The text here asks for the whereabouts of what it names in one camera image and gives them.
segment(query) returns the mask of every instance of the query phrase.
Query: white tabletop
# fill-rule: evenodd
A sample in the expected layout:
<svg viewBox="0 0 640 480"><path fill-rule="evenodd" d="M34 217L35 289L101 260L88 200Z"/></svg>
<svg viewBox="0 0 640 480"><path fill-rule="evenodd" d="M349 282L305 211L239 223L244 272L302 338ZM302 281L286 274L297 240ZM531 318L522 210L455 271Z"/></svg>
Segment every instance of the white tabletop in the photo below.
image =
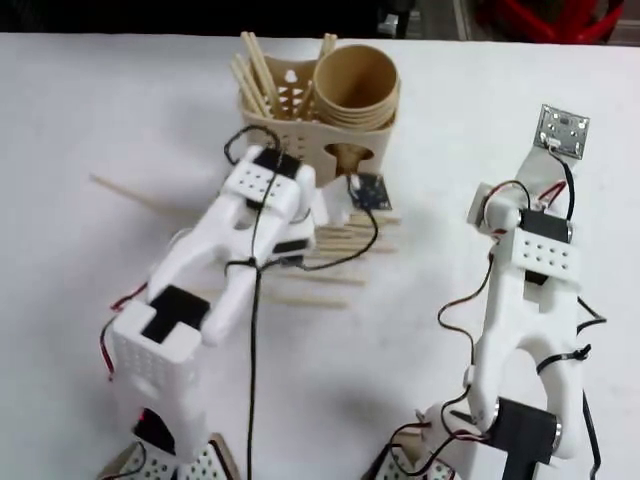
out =
<svg viewBox="0 0 640 480"><path fill-rule="evenodd" d="M594 346L585 386L600 478L629 478L640 427L640 50L370 43L403 81L384 166L403 218L400 252L369 261L348 311L261 307L255 478L356 479L414 408L460 392L468 345L441 331L435 312L481 280L490 241L465 224L466 210L479 182L515 175L542 103L592 118L575 220L584 297L611 321L582 335ZM319 47L262 44L290 59ZM127 443L98 333L109 302L144 278L185 221L88 177L203 208L227 171L223 142L241 126L228 63L243 50L232 38L0 35L3 478L92 478ZM483 310L484 296L449 318L477 336ZM525 355L506 375L505 393L544 405ZM210 381L211 428L244 471L248 321L211 352ZM586 479L590 467L585 440L564 478Z"/></svg>

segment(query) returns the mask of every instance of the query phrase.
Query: beige plastic basket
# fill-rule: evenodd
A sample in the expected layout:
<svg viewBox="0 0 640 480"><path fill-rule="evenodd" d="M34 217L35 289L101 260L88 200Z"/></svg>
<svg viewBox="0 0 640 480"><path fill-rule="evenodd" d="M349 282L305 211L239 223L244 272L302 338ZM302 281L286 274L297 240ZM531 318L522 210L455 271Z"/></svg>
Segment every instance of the beige plastic basket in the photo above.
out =
<svg viewBox="0 0 640 480"><path fill-rule="evenodd" d="M300 103L309 81L313 77L316 60L290 62L265 57L273 80L278 88L280 102L285 114L291 114ZM323 186L336 177L337 159L330 152L335 145L355 145L366 148L369 153L358 164L359 172L377 173L389 142L396 115L382 129L358 132L320 123L311 101L305 120L275 120L264 118L249 111L241 100L242 115L247 125L262 125L273 130L282 139L287 152L311 165L316 170L318 186ZM268 137L261 132L251 132L254 143L266 145Z"/></svg>

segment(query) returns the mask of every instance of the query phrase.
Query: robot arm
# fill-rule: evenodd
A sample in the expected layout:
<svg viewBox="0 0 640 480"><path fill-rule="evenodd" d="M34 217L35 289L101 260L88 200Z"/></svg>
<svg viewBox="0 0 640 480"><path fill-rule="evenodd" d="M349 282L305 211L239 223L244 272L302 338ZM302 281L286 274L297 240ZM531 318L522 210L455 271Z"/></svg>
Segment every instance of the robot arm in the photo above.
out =
<svg viewBox="0 0 640 480"><path fill-rule="evenodd" d="M261 267L278 257L304 255L315 246L317 226L339 225L352 211L345 177L317 189L310 166L250 147L197 225L151 274L146 302L132 300L113 323L121 424L177 462L195 460L211 433L201 381L203 349L221 342L250 304L256 269L230 265L215 308L172 282L182 271L214 261L253 258Z"/></svg>
<svg viewBox="0 0 640 480"><path fill-rule="evenodd" d="M563 178L558 155L569 165L581 158L587 125L588 119L543 106L534 147L517 182L493 188L482 184L472 203L469 223L499 241L492 250L484 332L476 344L475 364L465 375L468 410L457 405L441 415L442 405L436 405L426 415L433 445L446 440L448 430L488 438L453 442L441 455L464 480L555 478L540 464L548 464L552 454L574 457L580 445L580 362L556 362L542 371L546 411L501 398L499 387L516 349L527 351L536 364L579 349L580 251L571 222L549 215L536 198Z"/></svg>

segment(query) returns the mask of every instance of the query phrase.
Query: chopstick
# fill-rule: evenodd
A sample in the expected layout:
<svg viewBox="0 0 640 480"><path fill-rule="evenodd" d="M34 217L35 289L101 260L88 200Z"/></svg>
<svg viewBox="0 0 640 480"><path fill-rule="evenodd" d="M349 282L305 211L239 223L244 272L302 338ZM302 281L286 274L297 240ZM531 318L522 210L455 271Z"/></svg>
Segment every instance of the chopstick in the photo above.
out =
<svg viewBox="0 0 640 480"><path fill-rule="evenodd" d="M264 60L264 54L258 45L255 34L253 32L242 32L241 37L247 46L247 50L249 50L249 57L251 57L251 63L262 85L262 90L271 103L273 116L279 119L284 118L284 112L280 105L280 97L278 96L278 89L273 81L271 71Z"/></svg>
<svg viewBox="0 0 640 480"><path fill-rule="evenodd" d="M238 82L238 85L240 85L240 90L242 91L242 95L244 96L245 100L249 104L250 110L256 115L261 115L263 117L266 117L265 112L260 110L260 107L258 106L258 102L256 101L253 93L251 92L249 85L245 81L245 78L242 75L242 72L240 71L240 67L236 65L235 61L231 62L231 71L233 72L233 76L236 77L236 81Z"/></svg>
<svg viewBox="0 0 640 480"><path fill-rule="evenodd" d="M265 118L273 118L273 115L269 111L269 107L265 103L264 97L260 93L260 90L258 89L258 85L256 85L256 81L253 78L253 75L251 75L251 72L249 71L249 67L244 62L243 58L240 55L236 54L235 59L231 62L232 70L234 69L234 63L235 63L235 68L239 70L241 77L246 82L246 85L249 90L249 93L247 95L250 95L250 97L248 98L253 98L254 102L257 104L258 111L256 111L256 113L258 115L262 115Z"/></svg>

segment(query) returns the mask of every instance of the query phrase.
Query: white plastic part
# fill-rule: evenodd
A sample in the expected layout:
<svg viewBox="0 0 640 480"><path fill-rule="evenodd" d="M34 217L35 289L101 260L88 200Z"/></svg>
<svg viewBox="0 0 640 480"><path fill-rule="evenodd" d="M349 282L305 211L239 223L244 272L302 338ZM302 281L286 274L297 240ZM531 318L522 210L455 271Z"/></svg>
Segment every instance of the white plastic part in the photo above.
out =
<svg viewBox="0 0 640 480"><path fill-rule="evenodd" d="M152 410L171 432L176 456L192 461L210 435L200 379L202 339L184 323L161 344L146 338L141 332L155 313L132 300L113 323L119 420L131 432L144 409Z"/></svg>
<svg viewBox="0 0 640 480"><path fill-rule="evenodd" d="M529 352L539 364L579 348L576 249L517 228L504 235L494 253L484 333L477 343L469 392L471 413L482 431L493 422L505 363L515 349ZM549 278L542 286L525 282L527 269ZM547 410L562 424L555 452L560 458L574 456L582 436L581 372L581 362L562 361L541 374Z"/></svg>
<svg viewBox="0 0 640 480"><path fill-rule="evenodd" d="M119 473L125 474L135 471L140 468L143 460L142 449L136 447ZM200 455L192 463L176 464L148 447L146 460L140 472L126 478L131 480L171 480L177 470L178 480L232 480L225 473L222 460L210 444L201 450Z"/></svg>
<svg viewBox="0 0 640 480"><path fill-rule="evenodd" d="M496 230L509 231L520 222L520 208L527 206L526 196L518 187L505 186L493 194L485 204L485 197L493 187L481 183L476 190L467 223L483 234L491 235Z"/></svg>
<svg viewBox="0 0 640 480"><path fill-rule="evenodd" d="M347 188L347 177L341 175L318 190L312 209L316 225L342 226L349 220L354 208Z"/></svg>

